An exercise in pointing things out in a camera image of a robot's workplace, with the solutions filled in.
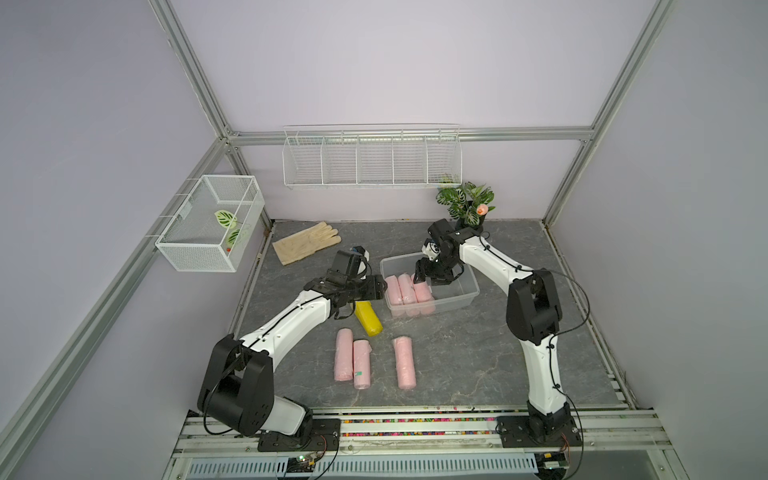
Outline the clear plastic storage box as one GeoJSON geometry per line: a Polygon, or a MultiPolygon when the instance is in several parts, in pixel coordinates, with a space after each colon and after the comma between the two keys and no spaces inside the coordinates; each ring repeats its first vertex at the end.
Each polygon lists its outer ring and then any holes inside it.
{"type": "MultiPolygon", "coordinates": [[[[380,261],[380,273],[385,278],[394,275],[397,277],[407,273],[414,277],[416,262],[423,257],[420,252],[393,256],[384,258],[380,261]]],[[[430,280],[427,281],[432,290],[434,297],[434,305],[436,313],[445,313],[448,311],[460,309],[469,306],[474,298],[479,294],[479,287],[475,278],[474,272],[470,267],[464,268],[464,273],[450,285],[433,285],[430,280]]],[[[403,315],[407,316],[406,307],[401,306],[403,315]]]]}

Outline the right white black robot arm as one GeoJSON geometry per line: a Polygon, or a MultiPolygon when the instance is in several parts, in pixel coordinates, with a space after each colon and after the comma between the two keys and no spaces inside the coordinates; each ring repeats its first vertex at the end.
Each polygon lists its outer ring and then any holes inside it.
{"type": "Polygon", "coordinates": [[[480,227],[455,229],[441,219],[429,226],[428,234],[415,267],[417,284],[449,285],[459,278],[458,268],[469,266],[506,294],[506,324],[522,346],[529,381],[524,431],[542,444],[576,428],[559,371],[563,311],[556,273],[513,260],[486,241],[480,227]]]}

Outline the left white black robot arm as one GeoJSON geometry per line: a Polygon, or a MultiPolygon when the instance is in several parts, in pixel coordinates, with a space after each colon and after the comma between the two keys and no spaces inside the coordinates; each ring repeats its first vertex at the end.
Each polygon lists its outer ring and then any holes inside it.
{"type": "Polygon", "coordinates": [[[203,418],[243,436],[277,433],[306,437],[311,410],[275,394],[274,371],[306,335],[339,310],[358,301],[379,300],[387,290],[379,274],[343,284],[317,278],[286,308],[255,331],[228,334],[213,347],[198,397],[203,418]]]}

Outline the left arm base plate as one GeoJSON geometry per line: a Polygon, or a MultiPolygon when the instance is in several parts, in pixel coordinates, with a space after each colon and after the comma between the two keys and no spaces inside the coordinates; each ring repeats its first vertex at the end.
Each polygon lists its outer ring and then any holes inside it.
{"type": "Polygon", "coordinates": [[[305,420],[294,435],[267,431],[259,435],[259,452],[337,451],[341,433],[338,419],[305,420]]]}

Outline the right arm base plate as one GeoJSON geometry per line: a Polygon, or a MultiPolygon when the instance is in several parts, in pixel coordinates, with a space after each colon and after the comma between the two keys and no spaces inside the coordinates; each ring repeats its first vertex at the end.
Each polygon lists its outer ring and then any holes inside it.
{"type": "Polygon", "coordinates": [[[500,416],[495,431],[503,448],[558,449],[583,445],[581,431],[572,417],[551,420],[536,416],[500,416]]]}

